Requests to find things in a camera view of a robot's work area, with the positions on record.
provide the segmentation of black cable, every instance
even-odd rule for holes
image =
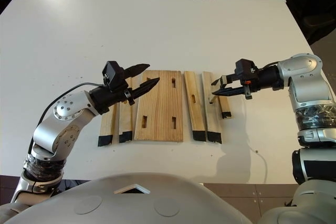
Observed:
[[[270,64],[267,64],[266,66],[264,66],[264,67],[262,68],[262,70],[265,69],[265,68],[268,68],[268,67],[270,67],[270,66],[272,66],[272,65],[278,64],[278,63],[279,63],[278,61],[275,61],[275,62],[272,62],[272,63],[270,63]]]
[[[81,84],[78,84],[76,86],[74,86],[73,88],[69,89],[68,91],[64,92],[63,94],[59,95],[57,98],[55,98],[47,107],[46,109],[43,111],[40,120],[37,123],[37,126],[43,121],[43,118],[45,117],[45,115],[47,114],[48,110],[51,108],[52,105],[54,105],[54,103],[56,103],[59,99],[61,99],[63,96],[65,96],[66,94],[70,93],[72,90],[75,90],[76,88],[79,88],[81,86],[84,85],[91,85],[91,86],[96,86],[96,87],[101,87],[103,86],[102,84],[96,84],[96,83],[92,83],[92,82],[83,82]],[[28,148],[28,154],[31,154],[32,152],[32,148],[33,148],[33,144],[34,144],[34,140],[33,138],[31,138],[32,140],[30,140],[30,145]]]

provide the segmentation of floor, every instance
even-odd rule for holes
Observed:
[[[0,205],[9,203],[18,177],[0,176]],[[85,180],[63,180],[60,190],[85,183]],[[283,207],[292,200],[298,185],[247,185],[247,184],[204,184],[209,190],[237,208],[253,223],[261,215],[275,207]]]

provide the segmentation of wooden board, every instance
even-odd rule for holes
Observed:
[[[126,79],[130,88],[132,88],[132,78]],[[128,101],[119,103],[119,143],[130,141],[133,138],[132,109]]]
[[[181,72],[147,70],[142,82],[156,77],[158,84],[139,98],[134,140],[182,142]]]
[[[201,99],[197,89],[196,74],[192,71],[184,71],[183,74],[193,139],[196,141],[206,141]]]
[[[213,82],[213,74],[211,72],[202,72],[203,95],[204,95],[204,108],[206,117],[206,134],[208,141],[222,143],[221,127],[218,120],[219,104],[218,99],[210,103],[209,97],[211,96]]]
[[[109,110],[109,112],[101,116],[98,146],[105,146],[112,143],[114,125],[116,122],[115,114],[117,111],[117,106],[114,104],[109,107]]]
[[[232,114],[231,114],[231,110],[229,107],[229,102],[228,102],[227,97],[218,96],[218,100],[219,100],[219,105],[220,105],[221,112],[222,112],[222,118],[223,119],[232,118]]]

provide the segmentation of black wrapping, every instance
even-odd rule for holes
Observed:
[[[295,111],[299,130],[336,127],[336,106],[313,105]]]
[[[61,175],[63,167],[66,163],[65,160],[61,161],[42,161],[36,159],[32,154],[26,156],[23,168],[30,179],[47,182],[58,178]]]

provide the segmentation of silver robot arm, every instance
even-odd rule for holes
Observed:
[[[220,82],[214,95],[244,94],[247,99],[261,89],[289,87],[298,141],[304,147],[292,154],[293,175],[300,186],[290,207],[266,212],[259,224],[336,223],[336,104],[321,70],[321,59],[311,54],[298,54],[261,69],[242,59],[234,74],[213,83]],[[226,87],[236,80],[242,87]]]
[[[55,103],[52,114],[34,131],[12,203],[32,206],[51,197],[83,127],[117,102],[128,100],[134,104],[134,99],[157,84],[159,78],[148,80],[135,90],[128,88],[125,79],[142,73],[148,66],[139,64],[124,70],[115,61],[108,61],[103,70],[104,85],[90,92],[65,95]]]

